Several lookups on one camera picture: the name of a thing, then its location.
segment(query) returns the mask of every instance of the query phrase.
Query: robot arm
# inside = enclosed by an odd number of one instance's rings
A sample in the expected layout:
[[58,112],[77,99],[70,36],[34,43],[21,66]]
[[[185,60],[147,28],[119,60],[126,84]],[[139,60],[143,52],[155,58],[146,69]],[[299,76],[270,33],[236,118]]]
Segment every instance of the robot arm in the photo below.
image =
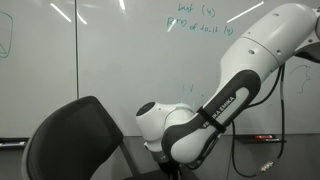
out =
[[185,104],[143,106],[137,113],[137,124],[155,160],[183,164],[202,160],[256,97],[264,80],[298,49],[319,43],[318,16],[295,3],[265,15],[225,53],[220,85],[196,113]]

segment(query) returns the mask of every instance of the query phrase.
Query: black chair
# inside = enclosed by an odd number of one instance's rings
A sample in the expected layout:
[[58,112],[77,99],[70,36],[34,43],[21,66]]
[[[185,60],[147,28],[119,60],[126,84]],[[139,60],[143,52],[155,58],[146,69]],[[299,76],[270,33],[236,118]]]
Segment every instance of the black chair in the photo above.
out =
[[22,175],[24,180],[89,180],[118,146],[133,174],[129,179],[167,179],[160,170],[139,174],[122,132],[93,96],[65,105],[40,125],[24,150]]

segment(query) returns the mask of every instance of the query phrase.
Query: black cable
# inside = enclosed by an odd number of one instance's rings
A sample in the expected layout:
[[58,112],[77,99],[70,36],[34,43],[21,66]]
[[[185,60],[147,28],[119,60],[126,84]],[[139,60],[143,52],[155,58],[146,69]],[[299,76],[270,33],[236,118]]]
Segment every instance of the black cable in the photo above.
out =
[[273,87],[271,88],[269,94],[264,98],[262,99],[260,102],[257,102],[257,103],[254,103],[254,104],[250,104],[249,106],[247,106],[245,109],[248,109],[248,108],[251,108],[251,107],[254,107],[254,106],[258,106],[262,103],[264,103],[267,99],[269,99],[269,97],[271,96],[271,94],[273,93],[273,91],[276,89],[277,85],[278,85],[278,82],[279,82],[279,79],[280,79],[280,74],[282,72],[282,69],[283,69],[283,65],[279,67],[279,70],[278,70],[278,74],[277,74],[277,77],[276,77],[276,80],[273,84]]
[[284,70],[285,70],[285,65],[283,64],[283,69],[282,69],[282,74],[281,74],[281,81],[280,81],[280,98],[281,98],[281,119],[282,119],[282,124],[281,124],[281,149],[278,155],[278,159],[281,158],[283,150],[284,150],[284,135],[285,135],[285,111],[284,111],[284,97],[283,97],[283,80],[284,80]]
[[[281,76],[280,97],[281,97],[281,112],[282,112],[282,114],[281,114],[281,119],[282,119],[281,126],[282,126],[282,128],[281,128],[281,148],[280,148],[280,152],[279,152],[279,154],[277,156],[277,158],[278,158],[277,160],[280,159],[280,157],[282,156],[283,150],[284,150],[284,134],[285,134],[285,112],[284,112],[284,98],[283,98],[284,69],[285,69],[285,64],[280,66],[280,68],[278,70],[278,74],[277,74],[276,80],[275,80],[275,83],[274,83],[273,87],[271,88],[270,92],[268,93],[268,95],[263,100],[261,100],[260,102],[255,103],[255,104],[251,104],[247,108],[245,108],[245,109],[248,109],[248,108],[251,108],[251,107],[254,107],[254,106],[258,106],[258,105],[262,104],[263,102],[265,102],[271,96],[273,91],[275,90],[275,88],[276,88],[276,86],[277,86],[277,84],[279,82],[279,78]],[[235,128],[235,124],[232,121],[231,159],[232,159],[233,168],[240,176],[243,176],[243,177],[246,177],[246,178],[256,177],[258,175],[257,173],[246,175],[246,174],[241,173],[237,169],[237,166],[236,166],[236,163],[235,163],[235,159],[234,159],[234,154],[235,154],[234,153],[235,152],[235,135],[236,135],[236,130],[235,129],[236,129]]]
[[235,125],[234,125],[234,122],[232,121],[232,145],[231,145],[231,159],[232,159],[232,165],[233,165],[233,169],[242,177],[246,177],[246,178],[253,178],[253,177],[256,177],[257,174],[254,173],[254,174],[250,174],[250,175],[246,175],[246,174],[242,174],[237,166],[236,166],[236,163],[235,163],[235,160],[234,160],[234,151],[235,151],[235,134],[236,134],[236,128],[235,128]]

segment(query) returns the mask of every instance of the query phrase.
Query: whiteboard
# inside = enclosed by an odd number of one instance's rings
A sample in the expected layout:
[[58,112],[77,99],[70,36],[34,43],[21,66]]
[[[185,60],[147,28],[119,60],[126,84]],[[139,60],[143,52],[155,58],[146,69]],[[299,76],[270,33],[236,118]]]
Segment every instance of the whiteboard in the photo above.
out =
[[31,136],[77,98],[74,12],[57,0],[0,0],[0,137]]
[[[140,135],[135,114],[144,104],[187,103],[196,111],[219,84],[220,59],[253,23],[275,7],[317,0],[78,1],[79,95],[97,96],[125,135]],[[291,58],[285,76],[287,133],[319,133],[320,66]],[[254,100],[271,89],[275,74]],[[279,89],[236,118],[238,133],[280,133]]]

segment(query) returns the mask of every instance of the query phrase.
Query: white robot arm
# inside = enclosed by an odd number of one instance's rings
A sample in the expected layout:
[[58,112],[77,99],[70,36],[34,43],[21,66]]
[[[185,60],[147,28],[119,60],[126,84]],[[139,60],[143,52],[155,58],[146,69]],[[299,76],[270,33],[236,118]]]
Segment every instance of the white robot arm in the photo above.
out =
[[307,46],[319,47],[318,16],[316,10],[296,3],[279,6],[265,15],[225,53],[218,89],[196,113],[185,104],[144,105],[136,119],[155,160],[197,163],[255,98],[273,71],[295,54],[319,60],[303,51]]

